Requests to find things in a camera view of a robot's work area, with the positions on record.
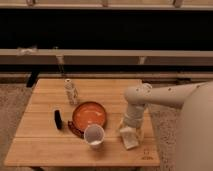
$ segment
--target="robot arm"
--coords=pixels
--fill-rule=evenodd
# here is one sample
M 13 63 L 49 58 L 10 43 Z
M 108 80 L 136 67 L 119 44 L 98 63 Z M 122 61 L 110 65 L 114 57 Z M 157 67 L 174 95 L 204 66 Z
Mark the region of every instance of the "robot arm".
M 181 109 L 175 171 L 213 170 L 213 82 L 153 89 L 146 84 L 129 87 L 125 99 L 126 115 L 133 120 L 135 111 L 139 116 L 136 108 L 147 103 Z

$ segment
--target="black object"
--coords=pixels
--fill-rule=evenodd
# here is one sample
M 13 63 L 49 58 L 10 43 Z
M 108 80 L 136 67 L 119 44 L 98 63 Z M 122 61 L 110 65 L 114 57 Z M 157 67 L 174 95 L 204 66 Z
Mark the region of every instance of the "black object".
M 59 110 L 55 111 L 55 124 L 56 124 L 57 129 L 59 129 L 59 130 L 62 129 L 62 120 L 61 120 L 61 115 L 60 115 Z

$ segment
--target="wooden table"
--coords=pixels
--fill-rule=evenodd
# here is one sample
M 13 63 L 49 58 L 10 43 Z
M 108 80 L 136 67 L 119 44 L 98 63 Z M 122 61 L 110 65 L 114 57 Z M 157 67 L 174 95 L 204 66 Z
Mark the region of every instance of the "wooden table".
M 73 79 L 79 99 L 97 101 L 108 114 L 106 137 L 99 151 L 92 150 L 67 126 L 74 106 L 69 104 L 63 79 L 40 79 L 34 88 L 5 160 L 6 166 L 159 166 L 160 161 L 148 112 L 139 148 L 126 151 L 116 129 L 126 110 L 123 92 L 140 83 L 133 79 Z M 54 111 L 61 111 L 63 131 L 54 123 Z

